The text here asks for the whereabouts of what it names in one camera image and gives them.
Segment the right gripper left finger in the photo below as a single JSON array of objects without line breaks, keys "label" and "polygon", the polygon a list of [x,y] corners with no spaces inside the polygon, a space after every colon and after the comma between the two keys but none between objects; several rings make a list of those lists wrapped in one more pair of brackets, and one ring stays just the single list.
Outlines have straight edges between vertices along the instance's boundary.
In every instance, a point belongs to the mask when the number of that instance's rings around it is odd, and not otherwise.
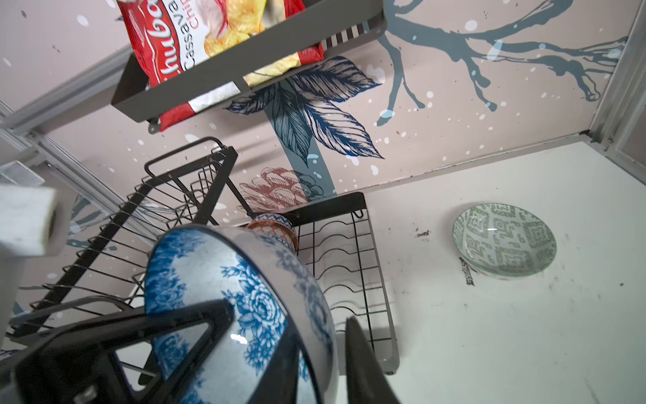
[{"label": "right gripper left finger", "polygon": [[285,328],[247,403],[315,403],[316,382],[296,328]]}]

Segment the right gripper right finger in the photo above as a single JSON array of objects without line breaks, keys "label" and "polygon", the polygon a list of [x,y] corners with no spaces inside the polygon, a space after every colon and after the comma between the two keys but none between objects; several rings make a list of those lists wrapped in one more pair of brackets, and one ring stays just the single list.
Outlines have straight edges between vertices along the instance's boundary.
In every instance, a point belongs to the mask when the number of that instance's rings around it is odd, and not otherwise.
[{"label": "right gripper right finger", "polygon": [[345,363],[348,403],[400,402],[355,317],[346,320]]}]

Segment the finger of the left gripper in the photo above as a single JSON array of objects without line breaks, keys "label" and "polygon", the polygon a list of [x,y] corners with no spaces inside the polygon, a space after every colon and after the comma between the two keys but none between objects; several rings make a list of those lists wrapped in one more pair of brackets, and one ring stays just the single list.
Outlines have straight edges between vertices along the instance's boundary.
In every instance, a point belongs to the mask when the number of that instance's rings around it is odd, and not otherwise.
[{"label": "finger of the left gripper", "polygon": [[[225,300],[148,315],[143,309],[49,331],[12,357],[14,403],[177,403],[233,322]],[[205,326],[168,377],[136,392],[117,355],[123,348]]]}]

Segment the blue floral ceramic bowl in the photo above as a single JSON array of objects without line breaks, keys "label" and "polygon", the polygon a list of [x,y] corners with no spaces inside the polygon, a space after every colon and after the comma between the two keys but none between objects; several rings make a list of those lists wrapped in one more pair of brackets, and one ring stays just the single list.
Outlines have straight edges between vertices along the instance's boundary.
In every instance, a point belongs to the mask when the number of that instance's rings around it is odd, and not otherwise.
[{"label": "blue floral ceramic bowl", "polygon": [[296,253],[277,237],[240,227],[184,226],[164,234],[146,269],[146,313],[217,300],[232,305],[233,322],[183,402],[246,402],[285,328],[296,328],[306,346],[315,403],[335,402],[334,320],[321,287]]}]

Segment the orange patterned ceramic bowl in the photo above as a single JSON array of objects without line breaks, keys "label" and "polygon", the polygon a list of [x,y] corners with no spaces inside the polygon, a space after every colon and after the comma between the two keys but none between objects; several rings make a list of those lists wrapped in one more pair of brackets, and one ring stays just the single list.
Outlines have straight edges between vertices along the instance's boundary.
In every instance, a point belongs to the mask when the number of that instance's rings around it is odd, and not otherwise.
[{"label": "orange patterned ceramic bowl", "polygon": [[276,213],[259,214],[247,225],[247,229],[277,237],[292,252],[296,253],[298,250],[298,237],[294,227],[283,215]]}]

